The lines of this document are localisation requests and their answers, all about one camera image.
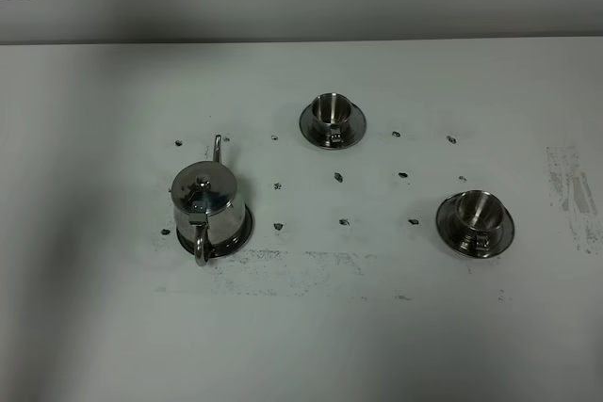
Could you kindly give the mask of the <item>stainless steel teapot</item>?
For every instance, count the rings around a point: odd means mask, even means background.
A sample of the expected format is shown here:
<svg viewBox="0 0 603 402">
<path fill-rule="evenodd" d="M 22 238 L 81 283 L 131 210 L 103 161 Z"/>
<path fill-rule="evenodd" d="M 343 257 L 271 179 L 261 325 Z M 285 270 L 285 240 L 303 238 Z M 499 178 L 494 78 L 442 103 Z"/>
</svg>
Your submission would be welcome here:
<svg viewBox="0 0 603 402">
<path fill-rule="evenodd" d="M 221 136 L 215 136 L 213 158 L 182 169 L 171 185 L 176 229 L 193 242 L 194 260 L 204 266 L 212 245 L 241 228 L 245 206 L 234 173 L 221 163 Z"/>
</svg>

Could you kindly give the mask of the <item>far stainless steel teacup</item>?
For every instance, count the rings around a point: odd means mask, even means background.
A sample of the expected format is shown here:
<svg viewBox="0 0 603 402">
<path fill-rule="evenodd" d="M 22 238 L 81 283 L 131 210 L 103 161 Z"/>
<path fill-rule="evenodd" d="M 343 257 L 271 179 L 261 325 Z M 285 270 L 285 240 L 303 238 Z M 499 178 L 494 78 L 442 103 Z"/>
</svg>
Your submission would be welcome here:
<svg viewBox="0 0 603 402">
<path fill-rule="evenodd" d="M 351 102 L 339 93 L 324 93 L 311 103 L 312 123 L 329 143 L 341 143 L 350 126 Z"/>
</svg>

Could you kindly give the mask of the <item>stainless steel teacup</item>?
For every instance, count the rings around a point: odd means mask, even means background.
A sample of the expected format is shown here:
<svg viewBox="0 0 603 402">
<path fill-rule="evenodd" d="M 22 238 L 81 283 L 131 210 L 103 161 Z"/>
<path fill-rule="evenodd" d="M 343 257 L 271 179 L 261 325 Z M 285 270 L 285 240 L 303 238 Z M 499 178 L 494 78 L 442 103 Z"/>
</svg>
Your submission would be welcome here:
<svg viewBox="0 0 603 402">
<path fill-rule="evenodd" d="M 477 253 L 486 252 L 500 240 L 504 212 L 502 202 L 483 190 L 466 191 L 455 204 L 456 219 Z"/>
<path fill-rule="evenodd" d="M 351 102 L 339 93 L 324 93 L 311 103 L 312 123 L 329 143 L 341 143 L 350 126 Z"/>
</svg>

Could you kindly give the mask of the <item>far stainless steel saucer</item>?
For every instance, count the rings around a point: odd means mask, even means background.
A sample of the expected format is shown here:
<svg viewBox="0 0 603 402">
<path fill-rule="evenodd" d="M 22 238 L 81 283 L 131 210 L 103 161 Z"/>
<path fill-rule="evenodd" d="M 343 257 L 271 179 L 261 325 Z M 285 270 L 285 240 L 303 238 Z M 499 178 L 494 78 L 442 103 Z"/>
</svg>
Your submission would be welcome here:
<svg viewBox="0 0 603 402">
<path fill-rule="evenodd" d="M 350 126 L 343 133 L 343 141 L 339 144 L 329 143 L 314 127 L 312 123 L 311 104 L 308 105 L 300 116 L 300 129 L 303 136 L 313 145 L 327 150 L 346 149 L 360 141 L 366 130 L 367 120 L 363 111 L 351 103 Z"/>
</svg>

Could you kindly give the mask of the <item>stainless steel saucer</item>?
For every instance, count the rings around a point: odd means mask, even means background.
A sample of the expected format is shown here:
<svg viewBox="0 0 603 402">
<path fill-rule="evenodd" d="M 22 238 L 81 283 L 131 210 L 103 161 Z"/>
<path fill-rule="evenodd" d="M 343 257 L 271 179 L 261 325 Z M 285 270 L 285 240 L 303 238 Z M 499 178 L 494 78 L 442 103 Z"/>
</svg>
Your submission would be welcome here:
<svg viewBox="0 0 603 402">
<path fill-rule="evenodd" d="M 477 253 L 471 247 L 470 239 L 462 231 L 462 226 L 455 216 L 455 204 L 461 193 L 445 199 L 438 207 L 436 213 L 436 227 L 440 237 L 453 250 L 464 256 L 474 259 L 489 259 L 496 257 L 510 247 L 514 240 L 515 227 L 511 214 L 503 204 L 504 219 L 500 240 L 484 253 Z"/>
<path fill-rule="evenodd" d="M 343 141 L 339 144 L 329 143 L 314 127 L 312 123 L 311 104 L 308 105 L 300 116 L 300 129 L 303 136 L 313 145 L 327 150 L 346 149 L 360 141 L 366 130 L 367 120 L 363 111 L 351 103 L 350 126 L 343 133 Z"/>
</svg>

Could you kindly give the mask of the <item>steel teapot saucer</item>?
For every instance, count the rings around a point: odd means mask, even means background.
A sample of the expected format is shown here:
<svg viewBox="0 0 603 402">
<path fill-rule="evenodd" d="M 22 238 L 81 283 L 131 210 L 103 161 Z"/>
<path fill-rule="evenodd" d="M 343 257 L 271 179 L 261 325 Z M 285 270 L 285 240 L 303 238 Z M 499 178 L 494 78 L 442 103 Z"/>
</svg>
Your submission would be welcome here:
<svg viewBox="0 0 603 402">
<path fill-rule="evenodd" d="M 241 249 L 249 240 L 253 233 L 253 214 L 249 209 L 249 206 L 245 206 L 245 217 L 241 228 L 236 232 L 236 234 L 229 238 L 226 241 L 219 243 L 218 245 L 212 245 L 210 249 L 209 258 L 221 258 L 237 252 Z M 179 229 L 176 229 L 176 236 L 180 245 L 191 255 L 194 254 L 193 250 L 193 242 L 187 240 L 180 232 Z"/>
</svg>

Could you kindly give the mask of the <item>near stainless steel saucer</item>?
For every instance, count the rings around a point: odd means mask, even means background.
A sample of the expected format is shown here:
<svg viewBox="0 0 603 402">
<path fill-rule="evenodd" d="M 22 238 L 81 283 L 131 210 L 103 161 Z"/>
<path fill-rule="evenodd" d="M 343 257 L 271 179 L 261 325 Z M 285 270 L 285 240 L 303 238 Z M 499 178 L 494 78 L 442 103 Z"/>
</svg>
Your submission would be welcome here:
<svg viewBox="0 0 603 402">
<path fill-rule="evenodd" d="M 503 204 L 504 219 L 500 240 L 484 253 L 477 253 L 471 247 L 470 239 L 462 231 L 462 226 L 455 216 L 455 204 L 461 193 L 445 199 L 438 207 L 436 213 L 436 227 L 440 237 L 453 250 L 464 256 L 474 259 L 489 259 L 496 257 L 510 247 L 514 240 L 515 227 L 511 214 Z"/>
</svg>

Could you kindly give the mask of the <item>near stainless steel teacup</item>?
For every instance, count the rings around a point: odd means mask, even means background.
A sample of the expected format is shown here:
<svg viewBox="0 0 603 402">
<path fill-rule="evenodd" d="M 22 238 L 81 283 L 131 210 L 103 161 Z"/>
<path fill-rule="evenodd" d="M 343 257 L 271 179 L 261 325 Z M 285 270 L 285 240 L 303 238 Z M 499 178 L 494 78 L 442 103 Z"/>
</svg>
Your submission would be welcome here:
<svg viewBox="0 0 603 402">
<path fill-rule="evenodd" d="M 466 191 L 455 204 L 456 219 L 477 253 L 486 252 L 500 240 L 504 212 L 502 202 L 483 190 Z"/>
</svg>

